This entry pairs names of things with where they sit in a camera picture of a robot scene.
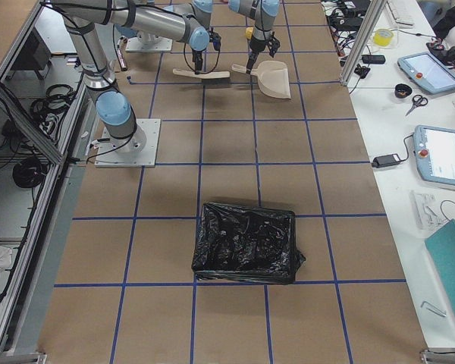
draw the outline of white table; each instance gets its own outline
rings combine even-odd
[[[416,0],[408,0],[406,7],[416,26],[405,31],[433,34]],[[376,29],[392,28],[385,12]],[[384,54],[386,64],[371,65],[372,70],[368,77],[361,80],[351,94],[370,159],[395,152],[404,158],[406,150],[403,138],[410,135],[418,124],[455,129],[455,93],[427,96],[428,105],[417,108],[407,117],[405,114],[411,107],[412,96],[403,100],[394,96],[394,86],[397,83],[410,84],[396,65],[397,59],[426,51],[427,41],[428,37],[401,33],[398,47],[378,52]],[[354,87],[358,78],[356,75],[352,77],[349,89]],[[413,95],[422,93],[415,84],[411,84],[411,87]],[[375,169],[375,178],[426,343],[429,348],[455,348],[455,317],[424,243],[425,238],[433,231],[418,228],[411,198],[411,192],[415,191],[430,193],[438,202],[443,199],[455,202],[455,191],[433,187],[423,181],[416,170],[413,142],[408,144],[409,160],[396,167]],[[455,218],[455,209],[448,206],[445,211],[453,212],[448,215]],[[422,308],[424,301],[446,311],[447,317]]]

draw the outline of black cup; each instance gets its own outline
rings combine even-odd
[[[405,83],[398,83],[394,87],[394,95],[398,99],[404,99],[405,97],[411,95],[412,92],[413,92],[413,89],[411,87],[409,87],[408,85],[406,85]]]

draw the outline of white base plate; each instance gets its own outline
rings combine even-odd
[[[141,43],[138,38],[129,38],[125,50],[127,53],[157,53],[172,50],[172,39],[162,38],[159,42],[151,45]]]
[[[94,162],[99,168],[125,168],[125,167],[155,167],[157,158],[158,137],[160,135],[160,119],[137,119],[136,123],[143,129],[146,135],[146,145],[139,152],[118,153],[111,152],[100,155]],[[109,138],[106,128],[103,130],[102,138]],[[112,150],[110,143],[103,143],[99,146],[98,154]]]

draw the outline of black plastic bag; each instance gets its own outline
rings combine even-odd
[[[201,279],[290,284],[305,257],[292,211],[206,203],[192,269]]]

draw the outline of scissors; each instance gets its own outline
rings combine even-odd
[[[415,108],[418,108],[419,106],[426,106],[426,104],[428,104],[428,99],[425,98],[424,96],[422,95],[414,95],[413,96],[413,106],[411,107],[411,109],[406,113],[406,116],[408,116],[408,114],[413,111]]]

